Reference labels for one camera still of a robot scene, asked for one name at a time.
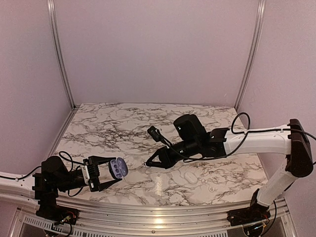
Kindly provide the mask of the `purple earbud charging case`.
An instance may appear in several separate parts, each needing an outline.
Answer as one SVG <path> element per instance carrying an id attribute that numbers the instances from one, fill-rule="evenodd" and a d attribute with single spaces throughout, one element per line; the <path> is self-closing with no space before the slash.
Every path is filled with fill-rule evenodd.
<path id="1" fill-rule="evenodd" d="M 128 175 L 128 167 L 123 158 L 116 158 L 110 161 L 109 171 L 114 179 L 122 179 Z"/>

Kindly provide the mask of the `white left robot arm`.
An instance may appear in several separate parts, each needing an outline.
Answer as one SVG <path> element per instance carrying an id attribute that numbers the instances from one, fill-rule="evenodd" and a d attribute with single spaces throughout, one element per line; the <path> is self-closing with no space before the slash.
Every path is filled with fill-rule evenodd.
<path id="1" fill-rule="evenodd" d="M 43 161 L 40 173 L 33 171 L 28 175 L 0 174 L 0 190 L 4 193 L 22 195 L 37 200 L 55 200 L 59 192 L 89 187 L 91 192 L 101 192 L 122 181 L 128 174 L 123 158 L 104 158 L 90 156 L 76 162 L 78 168 L 68 170 L 62 156 L 51 156 Z M 112 180 L 101 182 L 99 166 L 107 164 Z"/>

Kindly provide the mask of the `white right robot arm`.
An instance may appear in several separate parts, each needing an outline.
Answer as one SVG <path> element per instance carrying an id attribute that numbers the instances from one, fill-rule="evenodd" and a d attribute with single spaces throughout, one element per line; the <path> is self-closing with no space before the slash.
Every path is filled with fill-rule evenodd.
<path id="1" fill-rule="evenodd" d="M 252 197 L 251 205 L 245 209 L 244 216 L 255 221 L 272 202 L 297 179 L 310 175 L 314 169 L 311 145 L 307 133 L 297 119 L 289 124 L 264 129 L 234 130 L 217 128 L 206 131 L 193 114 L 186 114 L 174 121 L 181 142 L 171 144 L 154 126 L 147 132 L 164 147 L 146 161 L 148 167 L 169 169 L 180 160 L 184 162 L 226 158 L 231 155 L 250 153 L 284 154 L 285 161 L 271 179 L 259 188 Z"/>

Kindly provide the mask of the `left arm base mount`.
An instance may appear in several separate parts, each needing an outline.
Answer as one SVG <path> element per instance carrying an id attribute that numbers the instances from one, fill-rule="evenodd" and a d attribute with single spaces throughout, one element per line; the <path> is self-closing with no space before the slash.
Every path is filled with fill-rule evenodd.
<path id="1" fill-rule="evenodd" d="M 79 210 L 59 205 L 41 205 L 36 211 L 36 215 L 54 221 L 56 225 L 64 223 L 75 225 Z"/>

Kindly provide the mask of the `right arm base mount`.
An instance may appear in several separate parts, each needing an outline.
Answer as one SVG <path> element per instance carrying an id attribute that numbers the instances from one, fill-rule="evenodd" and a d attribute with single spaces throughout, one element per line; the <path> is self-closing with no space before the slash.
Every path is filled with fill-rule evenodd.
<path id="1" fill-rule="evenodd" d="M 244 225 L 270 218 L 268 207 L 253 205 L 246 208 L 230 210 L 227 212 L 227 220 L 231 226 Z"/>

